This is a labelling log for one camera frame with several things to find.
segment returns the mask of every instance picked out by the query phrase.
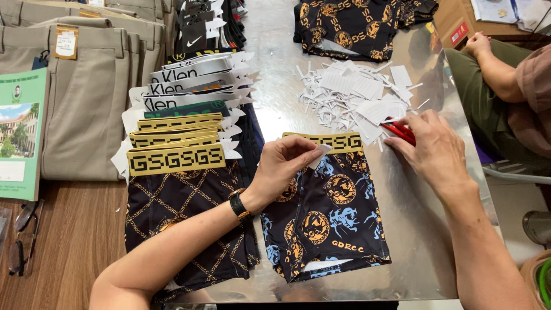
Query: wristwatch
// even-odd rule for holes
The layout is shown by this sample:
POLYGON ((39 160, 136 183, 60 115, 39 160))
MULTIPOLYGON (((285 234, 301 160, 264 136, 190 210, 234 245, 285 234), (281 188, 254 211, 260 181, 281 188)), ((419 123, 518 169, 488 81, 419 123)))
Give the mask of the wristwatch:
POLYGON ((245 207, 243 207, 243 202, 241 202, 241 198, 239 197, 240 193, 243 193, 246 190, 246 188, 240 188, 232 191, 230 195, 228 196, 228 199, 230 200, 230 206, 234 210, 235 215, 237 215, 237 219, 243 223, 252 221, 254 216, 248 212, 245 207))

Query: nike logo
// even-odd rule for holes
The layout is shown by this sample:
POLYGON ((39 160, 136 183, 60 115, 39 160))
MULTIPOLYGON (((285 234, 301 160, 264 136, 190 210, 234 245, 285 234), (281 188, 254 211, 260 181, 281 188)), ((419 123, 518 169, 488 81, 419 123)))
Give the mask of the nike logo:
POLYGON ((187 47, 192 46, 192 45, 193 45, 195 42, 197 42, 197 40, 199 40, 201 37, 202 37, 202 35, 200 35, 198 38, 196 38, 196 39, 195 39, 193 42, 191 42, 191 43, 188 41, 188 42, 187 42, 187 47))

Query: metal table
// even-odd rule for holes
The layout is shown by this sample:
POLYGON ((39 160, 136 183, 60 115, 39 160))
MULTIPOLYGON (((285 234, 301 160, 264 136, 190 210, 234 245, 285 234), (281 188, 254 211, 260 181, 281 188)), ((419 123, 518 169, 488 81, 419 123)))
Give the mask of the metal table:
MULTIPOLYGON (((296 94, 304 88, 296 72, 307 64, 321 68, 327 57, 303 55, 293 43, 293 6, 296 0, 247 1, 244 19, 247 52, 255 52, 250 62, 254 81, 252 97, 264 139, 273 141, 284 131, 309 134, 330 133, 318 124, 318 116, 305 113, 296 94)), ((434 109, 465 140, 467 168, 480 186, 486 214, 500 233, 494 205, 484 178, 471 132, 457 89, 451 77, 442 45, 432 23, 400 30, 394 38, 393 65, 405 65, 413 84, 413 107, 430 98, 419 112, 434 109)), ((390 74, 385 68, 382 73, 390 74)), ((262 240, 260 219, 255 219, 261 264, 248 280, 232 279, 182 295, 178 302, 277 302, 277 301, 368 301, 435 300, 458 298, 450 233, 441 203, 405 159, 384 146, 366 147, 382 224, 392 264, 347 271, 288 285, 272 269, 262 240)))

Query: scissors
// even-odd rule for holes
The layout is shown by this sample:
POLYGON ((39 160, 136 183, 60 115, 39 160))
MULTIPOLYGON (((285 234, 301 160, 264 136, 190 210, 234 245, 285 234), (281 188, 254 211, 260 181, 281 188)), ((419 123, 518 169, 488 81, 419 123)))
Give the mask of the scissors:
MULTIPOLYGON (((386 120, 392 120, 392 117, 387 117, 386 120)), ((413 135, 413 131, 411 131, 409 128, 406 128, 405 126, 398 125, 398 122, 394 121, 391 123, 383 123, 381 124, 384 128, 388 129, 393 134, 397 135, 398 137, 404 139, 409 144, 415 146, 415 136, 413 135)))

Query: hand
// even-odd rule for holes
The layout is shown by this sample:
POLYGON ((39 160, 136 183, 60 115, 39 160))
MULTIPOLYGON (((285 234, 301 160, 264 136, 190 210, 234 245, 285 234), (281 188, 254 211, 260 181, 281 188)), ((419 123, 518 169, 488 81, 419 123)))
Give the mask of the hand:
POLYGON ((241 194, 243 206, 258 213, 283 193, 296 173, 318 158, 323 151, 299 135, 284 137, 264 145, 255 178, 241 194))
POLYGON ((475 33, 468 41, 465 46, 465 52, 471 55, 474 58, 478 58, 478 55, 481 53, 489 52, 491 54, 491 36, 485 36, 481 31, 475 33))
POLYGON ((398 137, 387 138, 385 143, 400 151, 439 197, 477 186, 467 173, 465 143, 442 116, 428 110, 404 117, 398 124, 409 125, 417 146, 398 137))

